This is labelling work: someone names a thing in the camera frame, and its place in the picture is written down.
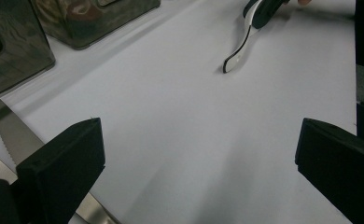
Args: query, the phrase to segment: white surface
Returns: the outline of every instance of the white surface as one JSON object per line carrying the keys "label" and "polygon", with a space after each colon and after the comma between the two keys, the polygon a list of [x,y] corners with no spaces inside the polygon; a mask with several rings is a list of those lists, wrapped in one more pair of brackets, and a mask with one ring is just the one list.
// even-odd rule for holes
{"label": "white surface", "polygon": [[354,0],[282,6],[222,75],[246,3],[164,0],[88,49],[51,39],[56,66],[3,100],[46,142],[102,119],[91,192],[123,224],[349,223],[294,155],[305,117],[355,132]]}

